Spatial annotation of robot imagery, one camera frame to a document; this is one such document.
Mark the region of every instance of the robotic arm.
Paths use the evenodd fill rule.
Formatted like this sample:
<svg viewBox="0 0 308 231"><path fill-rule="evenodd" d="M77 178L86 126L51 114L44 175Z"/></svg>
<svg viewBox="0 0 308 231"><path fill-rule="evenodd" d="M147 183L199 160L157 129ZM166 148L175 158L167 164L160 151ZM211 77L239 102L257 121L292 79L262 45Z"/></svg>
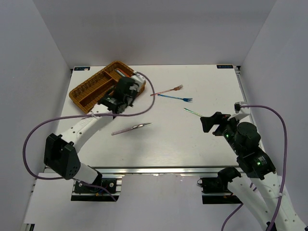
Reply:
<svg viewBox="0 0 308 231"><path fill-rule="evenodd" d="M93 107L87 117L80 120L67 131L46 139L44 163L64 179L76 179L92 185L101 185L102 175L83 164L78 158L82 146L98 130L109 124L114 117L95 116L100 113L120 114L133 102L145 83L144 77L135 74L131 78L122 77Z"/></svg>
<svg viewBox="0 0 308 231"><path fill-rule="evenodd" d="M231 116L216 112L211 117L201 117L204 132L209 132L214 125L218 128L215 136L223 136L237 155L239 167L259 190L264 201L252 192L244 177L233 167L218 173L217 181L235 193L247 205L250 212L265 230L270 224L280 195L280 183L276 168L269 156L259 147L261 136L255 125L240 120L249 115L249 110L235 104L237 114ZM290 197L284 190L282 203L271 231L308 231L293 209Z"/></svg>

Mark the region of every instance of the wall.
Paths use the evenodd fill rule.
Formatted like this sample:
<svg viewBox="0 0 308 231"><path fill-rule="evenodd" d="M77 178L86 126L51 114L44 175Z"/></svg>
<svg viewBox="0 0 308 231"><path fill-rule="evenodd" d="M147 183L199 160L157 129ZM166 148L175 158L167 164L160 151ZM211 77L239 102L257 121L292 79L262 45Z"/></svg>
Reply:
<svg viewBox="0 0 308 231"><path fill-rule="evenodd" d="M307 101L308 1L277 0L242 66L250 103L276 109L285 119L289 146L287 188L308 224ZM265 149L282 173L281 122L265 109L253 110Z"/></svg>
<svg viewBox="0 0 308 231"><path fill-rule="evenodd" d="M34 0L75 65L242 64L276 0Z"/></svg>
<svg viewBox="0 0 308 231"><path fill-rule="evenodd" d="M17 231L34 182L23 165L23 141L36 124L59 114L70 71L31 0L2 0L0 22L0 224ZM36 173L51 130L44 126L30 139L27 158Z"/></svg>

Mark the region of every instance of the brown woven basket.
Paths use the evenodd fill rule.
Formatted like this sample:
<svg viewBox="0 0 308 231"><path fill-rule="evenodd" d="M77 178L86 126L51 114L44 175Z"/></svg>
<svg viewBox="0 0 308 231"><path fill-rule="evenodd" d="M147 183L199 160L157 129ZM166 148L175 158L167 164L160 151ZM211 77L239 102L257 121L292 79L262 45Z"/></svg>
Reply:
<svg viewBox="0 0 308 231"><path fill-rule="evenodd" d="M121 75L115 71L117 68L121 69L128 76L133 75L133 69L120 61L114 61L72 89L69 92L69 97L83 112L88 113L98 100L101 99L111 87L117 84L121 78ZM144 88L145 84L142 86L138 95L144 91Z"/></svg>

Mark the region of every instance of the black label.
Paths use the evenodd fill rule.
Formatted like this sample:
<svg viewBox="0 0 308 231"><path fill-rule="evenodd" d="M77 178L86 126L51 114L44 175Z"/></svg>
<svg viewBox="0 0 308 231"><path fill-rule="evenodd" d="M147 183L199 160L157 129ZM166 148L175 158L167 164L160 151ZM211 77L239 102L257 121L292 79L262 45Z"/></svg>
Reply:
<svg viewBox="0 0 308 231"><path fill-rule="evenodd" d="M233 69L233 65L217 65L217 69Z"/></svg>
<svg viewBox="0 0 308 231"><path fill-rule="evenodd" d="M89 70L90 70L89 66L79 66L74 68L74 71L89 71Z"/></svg>

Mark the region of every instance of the white table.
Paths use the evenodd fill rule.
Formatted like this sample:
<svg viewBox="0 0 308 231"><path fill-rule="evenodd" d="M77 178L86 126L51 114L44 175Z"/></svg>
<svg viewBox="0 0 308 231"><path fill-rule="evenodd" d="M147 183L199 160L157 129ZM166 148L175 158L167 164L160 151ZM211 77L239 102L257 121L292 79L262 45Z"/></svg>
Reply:
<svg viewBox="0 0 308 231"><path fill-rule="evenodd" d="M93 66L89 71L73 71L62 116L83 112L69 98L77 85L104 68ZM98 131L83 146L78 156L81 162L93 167L149 167L149 166L229 166L237 165L236 155L223 137L203 133L198 116L184 107L204 116L216 111L233 114L234 103L243 101L243 95L234 69L217 69L216 65L152 65L131 66L152 81L155 91L184 88L168 95L193 98L193 103L157 97L151 111L135 117L118 117ZM151 88L127 108L125 114L146 109L152 100ZM79 119L61 120L57 134L69 129ZM116 136L111 132L139 123L153 125Z"/></svg>

